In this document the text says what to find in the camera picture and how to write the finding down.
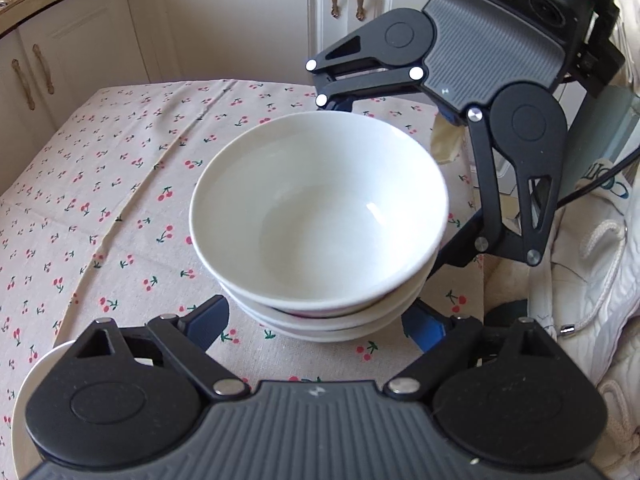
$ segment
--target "white bowl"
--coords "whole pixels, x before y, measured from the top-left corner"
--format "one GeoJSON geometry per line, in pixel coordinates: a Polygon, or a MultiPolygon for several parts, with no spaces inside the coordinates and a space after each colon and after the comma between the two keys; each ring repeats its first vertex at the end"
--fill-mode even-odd
{"type": "MultiPolygon", "coordinates": [[[[354,339],[360,339],[362,337],[366,337],[367,335],[373,334],[378,330],[382,330],[385,326],[390,325],[398,317],[402,316],[402,314],[404,314],[404,311],[407,310],[416,300],[416,298],[420,294],[420,291],[422,290],[423,285],[424,284],[421,283],[411,292],[408,298],[406,298],[402,303],[396,305],[396,307],[385,316],[370,323],[354,328],[347,328],[344,330],[307,331],[295,330],[292,328],[282,328],[270,323],[268,320],[258,321],[265,327],[270,328],[271,330],[275,330],[280,335],[287,336],[293,339],[300,339],[302,341],[311,341],[314,343],[339,343],[344,341],[353,341],[354,339]]],[[[245,312],[245,314],[247,314],[248,316],[252,316],[252,314],[249,313],[247,308],[242,303],[238,302],[238,306],[245,312]]]]}
{"type": "Polygon", "coordinates": [[[447,189],[431,155],[373,118],[303,112],[242,134],[193,192],[190,229],[210,272],[275,308],[382,297],[438,249],[447,189]]]}
{"type": "Polygon", "coordinates": [[[25,478],[42,462],[40,454],[27,432],[24,411],[27,407],[27,402],[42,380],[54,365],[60,361],[60,358],[73,343],[74,341],[67,341],[44,354],[29,370],[22,382],[22,386],[20,386],[20,391],[15,399],[14,418],[11,428],[11,449],[14,456],[15,475],[18,479],[25,478]]]}
{"type": "Polygon", "coordinates": [[[400,285],[398,288],[384,296],[381,300],[372,304],[368,308],[340,317],[328,318],[307,318],[300,316],[292,316],[274,308],[270,308],[249,298],[243,297],[234,290],[230,290],[225,285],[222,288],[228,296],[241,303],[244,311],[258,322],[267,321],[276,330],[294,330],[300,332],[325,332],[332,330],[345,330],[348,328],[356,328],[374,322],[385,317],[390,312],[396,311],[398,305],[403,304],[416,288],[421,288],[427,279],[433,264],[435,263],[436,254],[434,254],[427,264],[414,274],[410,279],[400,285]]]}

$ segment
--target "gray ribbed plate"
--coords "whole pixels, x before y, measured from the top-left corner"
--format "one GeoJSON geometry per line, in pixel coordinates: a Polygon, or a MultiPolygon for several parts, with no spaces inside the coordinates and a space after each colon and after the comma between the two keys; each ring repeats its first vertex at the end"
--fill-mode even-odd
{"type": "Polygon", "coordinates": [[[422,12],[437,30],[423,84],[458,111],[515,82],[548,89],[564,63],[551,38],[488,0],[429,0],[422,12]]]}
{"type": "Polygon", "coordinates": [[[460,452],[415,402],[382,396],[373,382],[264,382],[245,400],[213,406],[179,448],[117,472],[46,463],[30,480],[601,480],[582,464],[507,473],[460,452]]]}

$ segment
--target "kitchen cabinet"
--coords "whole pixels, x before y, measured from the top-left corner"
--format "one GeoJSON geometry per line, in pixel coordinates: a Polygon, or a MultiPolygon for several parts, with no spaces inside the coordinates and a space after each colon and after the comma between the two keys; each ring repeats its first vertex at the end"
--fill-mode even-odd
{"type": "Polygon", "coordinates": [[[331,16],[330,0],[129,4],[153,82],[244,78],[309,83],[306,60],[346,33],[344,17],[331,16]]]}
{"type": "Polygon", "coordinates": [[[0,194],[55,132],[13,31],[0,40],[0,194]]]}
{"type": "Polygon", "coordinates": [[[127,0],[63,0],[18,33],[56,127],[100,88],[148,83],[127,0]]]}

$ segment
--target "white cloth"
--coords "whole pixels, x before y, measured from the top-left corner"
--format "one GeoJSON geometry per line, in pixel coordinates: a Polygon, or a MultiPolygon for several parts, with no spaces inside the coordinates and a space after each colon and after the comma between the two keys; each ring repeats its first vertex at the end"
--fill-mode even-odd
{"type": "MultiPolygon", "coordinates": [[[[577,187],[610,167],[597,161],[577,187]]],[[[640,192],[619,174],[556,212],[543,261],[529,272],[529,315],[593,384],[638,308],[639,214],[640,192]]]]}
{"type": "Polygon", "coordinates": [[[626,326],[598,386],[609,413],[593,463],[614,480],[640,478],[640,318],[626,326]]]}
{"type": "Polygon", "coordinates": [[[640,0],[615,0],[620,8],[611,41],[625,56],[626,63],[611,82],[640,95],[640,0]]]}

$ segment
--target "metal aglet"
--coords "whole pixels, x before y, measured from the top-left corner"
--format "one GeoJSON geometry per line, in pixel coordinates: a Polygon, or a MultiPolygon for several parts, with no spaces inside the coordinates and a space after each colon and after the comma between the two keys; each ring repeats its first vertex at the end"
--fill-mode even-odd
{"type": "Polygon", "coordinates": [[[575,325],[562,325],[560,335],[571,335],[575,332],[575,325]]]}

